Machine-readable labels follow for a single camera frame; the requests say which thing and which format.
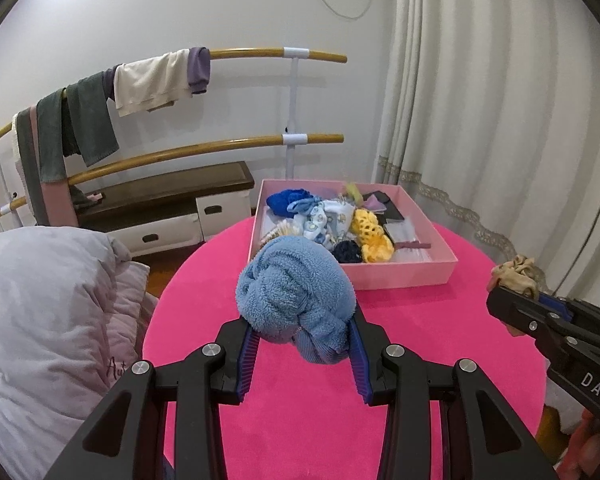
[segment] pink box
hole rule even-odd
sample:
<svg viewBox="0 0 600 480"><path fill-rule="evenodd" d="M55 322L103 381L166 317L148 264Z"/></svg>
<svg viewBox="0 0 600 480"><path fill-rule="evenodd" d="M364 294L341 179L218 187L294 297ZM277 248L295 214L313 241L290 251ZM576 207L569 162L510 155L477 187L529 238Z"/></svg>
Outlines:
<svg viewBox="0 0 600 480"><path fill-rule="evenodd" d="M458 262L440 233L411 197L400 186L389 184L356 184L360 193L384 191L400 212L411 219L418 240L430 242L427 250L430 262L387 262L375 264L342 264L356 290L403 288L407 286L441 285L446 283ZM333 196L342 191L343 183L329 180L263 180L258 197L255 224L251 234L249 261L260 248L262 222L267 209L267 197L285 189L304 188L318 196Z"/></svg>

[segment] round pink table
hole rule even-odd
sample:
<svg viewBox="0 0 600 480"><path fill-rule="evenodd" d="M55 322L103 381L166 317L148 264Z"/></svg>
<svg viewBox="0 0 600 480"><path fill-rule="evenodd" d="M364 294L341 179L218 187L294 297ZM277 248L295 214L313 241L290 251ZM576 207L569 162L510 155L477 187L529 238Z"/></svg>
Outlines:
<svg viewBox="0 0 600 480"><path fill-rule="evenodd" d="M184 359L238 317L235 285L246 265L253 219L200 247L178 270L156 307L144 342L154 365ZM538 429L546 375L528 337L512 338L486 309L493 263L469 242L438 227L458 257L446 285L358 292L366 319L392 342L447 365L475 360L526 426ZM174 406L165 455L173 463ZM296 348L260 342L251 391L241 406L221 406L222 440L231 480L374 480L386 407L356 393L348 360L312 365ZM432 403L431 478L442 478L440 414Z"/></svg>

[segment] metal pivot bolt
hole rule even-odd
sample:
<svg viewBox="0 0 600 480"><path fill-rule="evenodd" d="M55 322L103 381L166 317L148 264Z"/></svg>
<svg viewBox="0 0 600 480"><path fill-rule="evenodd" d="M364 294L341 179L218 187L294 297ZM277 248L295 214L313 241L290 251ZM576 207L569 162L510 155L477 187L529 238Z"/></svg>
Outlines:
<svg viewBox="0 0 600 480"><path fill-rule="evenodd" d="M478 369L478 365L471 361L471 359L461 359L460 369L464 370L465 372L472 373Z"/></svg>
<svg viewBox="0 0 600 480"><path fill-rule="evenodd" d="M136 375L142 375L149 371L149 363L147 361L138 361L131 367L131 371Z"/></svg>
<svg viewBox="0 0 600 480"><path fill-rule="evenodd" d="M202 347L202 353L208 357L218 355L222 347L218 343L207 343Z"/></svg>
<svg viewBox="0 0 600 480"><path fill-rule="evenodd" d="M386 352L391 357L402 357L404 355L404 348L400 345L389 345L386 348Z"/></svg>

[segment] bedding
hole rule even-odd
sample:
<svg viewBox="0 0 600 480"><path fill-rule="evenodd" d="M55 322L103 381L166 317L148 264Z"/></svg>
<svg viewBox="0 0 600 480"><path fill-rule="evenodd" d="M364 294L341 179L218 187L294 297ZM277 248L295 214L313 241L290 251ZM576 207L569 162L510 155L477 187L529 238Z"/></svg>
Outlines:
<svg viewBox="0 0 600 480"><path fill-rule="evenodd" d="M103 233L0 234L0 464L11 479L42 479L138 359L155 307L148 271Z"/></svg>

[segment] curtain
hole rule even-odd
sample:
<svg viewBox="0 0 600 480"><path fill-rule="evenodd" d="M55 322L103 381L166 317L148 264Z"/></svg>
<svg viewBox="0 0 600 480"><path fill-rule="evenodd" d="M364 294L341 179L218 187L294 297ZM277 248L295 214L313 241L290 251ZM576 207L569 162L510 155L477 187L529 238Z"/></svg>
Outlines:
<svg viewBox="0 0 600 480"><path fill-rule="evenodd" d="M591 297L600 26L584 3L397 0L374 178L498 263L534 257L544 290Z"/></svg>

